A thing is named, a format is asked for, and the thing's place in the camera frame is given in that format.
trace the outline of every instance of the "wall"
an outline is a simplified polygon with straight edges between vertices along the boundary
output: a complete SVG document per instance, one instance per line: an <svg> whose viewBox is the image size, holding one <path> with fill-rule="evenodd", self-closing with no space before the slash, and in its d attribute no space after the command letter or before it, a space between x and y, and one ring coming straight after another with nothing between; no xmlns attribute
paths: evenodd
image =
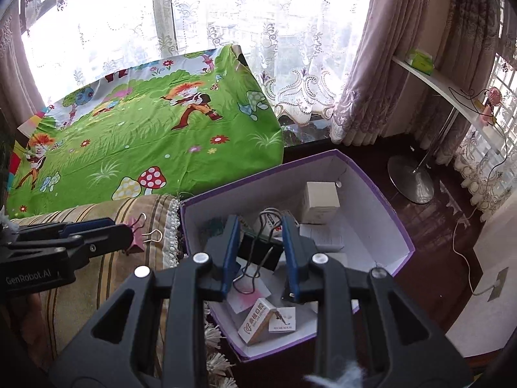
<svg viewBox="0 0 517 388"><path fill-rule="evenodd" d="M517 192L485 224L474 251L483 269L475 292L509 269L500 297L473 296L449 329L447 337L465 357L501 349L517 327Z"/></svg>
<svg viewBox="0 0 517 388"><path fill-rule="evenodd" d="M447 15L449 14L449 4L450 0L429 0L427 16L418 48L423 49L433 58L438 52L441 36L445 29ZM410 74L408 75L399 102L383 135L400 134L407 130L415 110L415 104L420 99L426 86L421 80Z"/></svg>

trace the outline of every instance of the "round metal base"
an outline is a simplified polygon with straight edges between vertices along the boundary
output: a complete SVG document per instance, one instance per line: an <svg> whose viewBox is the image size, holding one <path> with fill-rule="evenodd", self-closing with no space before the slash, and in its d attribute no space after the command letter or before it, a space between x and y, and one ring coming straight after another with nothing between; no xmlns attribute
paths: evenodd
<svg viewBox="0 0 517 388"><path fill-rule="evenodd" d="M392 156L388 161L388 174L400 192L410 201L426 204L434 196L434 185L426 167L415 171L418 162L405 156Z"/></svg>

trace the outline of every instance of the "orange hair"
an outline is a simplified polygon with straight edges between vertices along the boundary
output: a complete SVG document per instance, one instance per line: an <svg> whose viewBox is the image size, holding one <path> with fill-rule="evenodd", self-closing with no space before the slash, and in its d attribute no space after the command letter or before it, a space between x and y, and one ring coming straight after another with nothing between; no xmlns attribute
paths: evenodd
<svg viewBox="0 0 517 388"><path fill-rule="evenodd" d="M179 86L176 86L176 87L172 88L169 91L169 93L167 94L167 96L162 96L162 98L163 99L167 99L167 100L171 100L176 95L178 95L180 92L183 92L184 90L190 89L192 87L201 86L203 84L204 84L204 82L202 82L202 81L193 81L192 83L183 83L183 84L181 84Z"/></svg>
<svg viewBox="0 0 517 388"><path fill-rule="evenodd" d="M29 140L29 147L34 147L36 144L51 145L56 141L55 138L50 137L46 133L38 133L33 135Z"/></svg>

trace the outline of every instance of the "metal table leg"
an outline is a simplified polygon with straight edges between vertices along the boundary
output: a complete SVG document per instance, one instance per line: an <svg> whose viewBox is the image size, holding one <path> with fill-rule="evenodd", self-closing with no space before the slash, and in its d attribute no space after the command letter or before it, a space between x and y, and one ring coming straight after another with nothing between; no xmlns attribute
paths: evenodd
<svg viewBox="0 0 517 388"><path fill-rule="evenodd" d="M410 201L416 204L426 204L433 198L433 180L426 170L426 165L429 158L438 149L445 135L449 132L457 116L458 111L453 107L420 163L415 159L400 155L389 158L388 174L391 182L393 182L400 194Z"/></svg>

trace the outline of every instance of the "green bedsheet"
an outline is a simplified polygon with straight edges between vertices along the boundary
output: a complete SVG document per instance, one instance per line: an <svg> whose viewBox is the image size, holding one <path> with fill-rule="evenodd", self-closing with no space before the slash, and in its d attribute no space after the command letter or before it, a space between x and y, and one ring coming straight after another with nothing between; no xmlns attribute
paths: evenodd
<svg viewBox="0 0 517 388"><path fill-rule="evenodd" d="M144 193L197 194L283 155L280 125L229 45L103 77L18 131L11 217Z"/></svg>

